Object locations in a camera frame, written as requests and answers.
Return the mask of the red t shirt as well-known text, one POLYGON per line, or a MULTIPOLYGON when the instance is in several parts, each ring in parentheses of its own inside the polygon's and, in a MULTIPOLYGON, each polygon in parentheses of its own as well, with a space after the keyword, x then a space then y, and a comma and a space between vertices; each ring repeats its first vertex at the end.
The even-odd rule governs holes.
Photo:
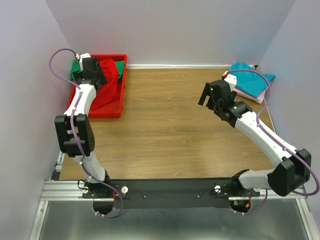
POLYGON ((100 87, 100 89, 97 92, 96 98, 91 104, 90 109, 92 111, 102 111, 102 108, 104 108, 110 103, 113 103, 115 100, 119 98, 119 93, 117 90, 118 82, 119 81, 117 79, 114 79, 113 77, 107 79, 107 84, 104 84, 100 87))

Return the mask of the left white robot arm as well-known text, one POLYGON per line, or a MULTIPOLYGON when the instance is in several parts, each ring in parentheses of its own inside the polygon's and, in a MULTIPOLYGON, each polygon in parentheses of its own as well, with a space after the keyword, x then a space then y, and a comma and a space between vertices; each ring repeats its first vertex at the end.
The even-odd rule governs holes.
POLYGON ((83 193, 105 198, 112 190, 102 182, 109 184, 110 177, 97 159, 95 136, 88 114, 98 90, 107 80, 98 58, 85 53, 77 54, 76 60, 80 70, 73 72, 75 94, 64 114, 55 117, 54 125, 61 152, 78 162, 87 175, 81 188, 83 193))

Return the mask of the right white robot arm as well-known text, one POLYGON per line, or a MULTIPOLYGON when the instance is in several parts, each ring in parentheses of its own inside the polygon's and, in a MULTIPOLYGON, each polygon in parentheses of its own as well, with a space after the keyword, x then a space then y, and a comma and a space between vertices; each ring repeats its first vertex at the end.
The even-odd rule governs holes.
POLYGON ((236 92, 223 79, 207 82, 199 99, 222 121, 228 122, 250 138, 268 157, 273 168, 245 169, 231 178, 228 189, 236 193, 250 189, 272 190, 285 197, 310 179, 312 156, 306 149, 298 150, 275 134, 243 101, 236 101, 236 92))

